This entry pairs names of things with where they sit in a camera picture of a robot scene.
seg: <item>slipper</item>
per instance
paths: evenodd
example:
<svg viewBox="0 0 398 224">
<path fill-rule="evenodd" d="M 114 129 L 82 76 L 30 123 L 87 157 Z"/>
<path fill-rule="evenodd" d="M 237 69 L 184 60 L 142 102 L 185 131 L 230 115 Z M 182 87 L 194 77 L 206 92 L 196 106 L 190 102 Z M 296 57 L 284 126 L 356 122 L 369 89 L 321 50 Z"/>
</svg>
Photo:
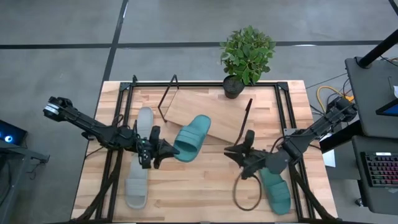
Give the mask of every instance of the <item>slipper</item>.
<svg viewBox="0 0 398 224">
<path fill-rule="evenodd" d="M 211 119 L 205 115 L 198 115 L 188 125 L 182 127 L 174 141 L 174 148 L 180 154 L 174 158 L 181 162 L 191 162 L 196 158 L 210 129 Z"/>
<path fill-rule="evenodd" d="M 154 122 L 154 113 L 151 108 L 143 107 L 138 112 L 137 132 L 140 137 L 149 139 Z M 131 208 L 144 208 L 148 196 L 148 170 L 139 163 L 137 153 L 132 154 L 130 174 L 125 181 L 126 203 Z"/>
<path fill-rule="evenodd" d="M 271 174 L 268 168 L 259 171 L 262 186 L 272 211 L 284 215 L 290 210 L 290 192 L 286 181 L 279 174 Z"/>
</svg>

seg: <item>gray floor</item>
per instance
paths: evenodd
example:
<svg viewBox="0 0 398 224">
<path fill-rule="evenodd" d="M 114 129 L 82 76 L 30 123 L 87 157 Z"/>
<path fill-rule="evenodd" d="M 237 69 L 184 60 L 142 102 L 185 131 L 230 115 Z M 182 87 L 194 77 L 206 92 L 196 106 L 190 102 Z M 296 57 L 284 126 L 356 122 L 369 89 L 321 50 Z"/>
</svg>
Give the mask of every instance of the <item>gray floor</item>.
<svg viewBox="0 0 398 224">
<path fill-rule="evenodd" d="M 122 0 L 0 0 L 0 44 L 111 43 Z M 217 42 L 253 25 L 276 41 L 381 40 L 397 27 L 388 0 L 130 0 L 120 43 Z M 373 45 L 277 47 L 263 80 L 304 80 L 311 86 L 345 73 L 344 59 Z M 0 50 L 0 119 L 28 130 L 29 149 L 51 154 L 25 177 L 11 223 L 49 223 L 70 217 L 87 142 L 80 130 L 42 116 L 50 96 L 72 99 L 94 115 L 109 49 Z M 220 50 L 209 48 L 118 49 L 110 80 L 222 80 Z M 384 56 L 398 55 L 394 47 Z M 346 75 L 322 85 L 340 90 Z M 315 93 L 308 98 L 320 109 Z M 321 92 L 326 102 L 331 91 Z M 339 217 L 396 223 L 398 217 L 359 208 L 355 180 L 328 170 Z"/>
</svg>

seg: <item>teal slipper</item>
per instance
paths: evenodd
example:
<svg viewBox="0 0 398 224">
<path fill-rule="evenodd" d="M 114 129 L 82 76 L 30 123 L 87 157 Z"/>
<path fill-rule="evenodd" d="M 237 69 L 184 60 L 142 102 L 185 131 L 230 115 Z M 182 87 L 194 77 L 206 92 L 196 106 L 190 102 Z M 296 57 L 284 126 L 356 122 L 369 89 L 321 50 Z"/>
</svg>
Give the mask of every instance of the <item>teal slipper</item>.
<svg viewBox="0 0 398 224">
<path fill-rule="evenodd" d="M 205 115 L 198 115 L 188 125 L 182 127 L 174 141 L 174 148 L 180 154 L 174 155 L 181 162 L 191 162 L 196 158 L 210 129 L 211 119 Z"/>
<path fill-rule="evenodd" d="M 290 210 L 290 192 L 286 181 L 279 174 L 271 174 L 268 168 L 263 168 L 259 172 L 272 211 L 278 215 L 288 213 Z"/>
</svg>

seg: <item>plant pot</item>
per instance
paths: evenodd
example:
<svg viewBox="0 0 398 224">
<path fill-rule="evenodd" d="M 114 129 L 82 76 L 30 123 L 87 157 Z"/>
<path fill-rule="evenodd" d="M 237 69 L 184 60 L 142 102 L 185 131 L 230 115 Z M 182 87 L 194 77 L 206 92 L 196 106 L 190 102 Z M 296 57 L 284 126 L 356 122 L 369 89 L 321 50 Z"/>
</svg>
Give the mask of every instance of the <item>plant pot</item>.
<svg viewBox="0 0 398 224">
<path fill-rule="evenodd" d="M 225 96 L 229 99 L 235 99 L 244 89 L 244 84 L 241 80 L 235 79 L 234 75 L 228 75 L 223 82 Z"/>
</svg>

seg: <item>wooden tabletop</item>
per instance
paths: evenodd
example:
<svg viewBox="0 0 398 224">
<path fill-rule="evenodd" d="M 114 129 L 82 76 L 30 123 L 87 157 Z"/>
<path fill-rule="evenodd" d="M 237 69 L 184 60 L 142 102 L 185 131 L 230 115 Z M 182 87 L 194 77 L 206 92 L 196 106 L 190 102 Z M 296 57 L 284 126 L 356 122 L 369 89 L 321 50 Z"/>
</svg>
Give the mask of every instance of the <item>wooden tabletop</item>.
<svg viewBox="0 0 398 224">
<path fill-rule="evenodd" d="M 306 128 L 313 123 L 312 113 L 303 81 L 287 81 L 298 128 Z M 95 118 L 111 124 L 120 82 L 104 82 Z M 256 132 L 254 147 L 270 149 L 274 141 L 282 135 L 278 107 L 273 87 L 246 87 L 235 100 L 224 96 L 222 87 L 180 87 L 189 89 L 198 95 L 212 97 L 215 100 L 231 103 L 245 108 L 252 98 L 248 121 L 245 129 Z M 143 106 L 150 106 L 154 111 L 154 125 L 161 128 L 160 137 L 173 143 L 181 126 L 171 122 L 164 123 L 157 105 L 164 94 L 165 87 L 135 87 L 132 97 L 129 125 L 132 126 L 138 111 Z M 165 113 L 176 90 L 170 88 L 163 104 Z M 282 94 L 285 118 L 290 125 L 285 97 Z M 131 153 L 125 151 L 119 179 L 118 193 L 114 210 L 114 222 L 296 222 L 297 216 L 292 199 L 291 210 L 286 215 L 272 212 L 266 196 L 263 194 L 259 206 L 244 212 L 232 201 L 232 187 L 239 175 L 238 165 L 223 155 L 223 149 L 231 143 L 207 136 L 197 158 L 190 163 L 182 163 L 174 158 L 165 159 L 160 169 L 149 170 L 148 200 L 142 210 L 134 210 L 124 200 L 124 180 L 129 174 Z M 87 153 L 99 148 L 97 142 L 88 145 Z M 83 165 L 80 183 L 72 211 L 72 218 L 81 215 L 94 199 L 101 185 L 106 150 L 100 150 L 87 158 Z M 310 188 L 320 203 L 333 216 L 337 216 L 335 203 L 318 149 L 308 148 L 304 154 Z M 292 195 L 289 172 L 281 174 L 288 182 Z M 258 185 L 255 180 L 242 180 L 238 184 L 237 198 L 244 207 L 251 207 L 258 197 Z M 303 212 L 307 217 L 307 208 L 300 190 Z M 108 211 L 109 194 L 104 203 L 103 216 Z"/>
</svg>

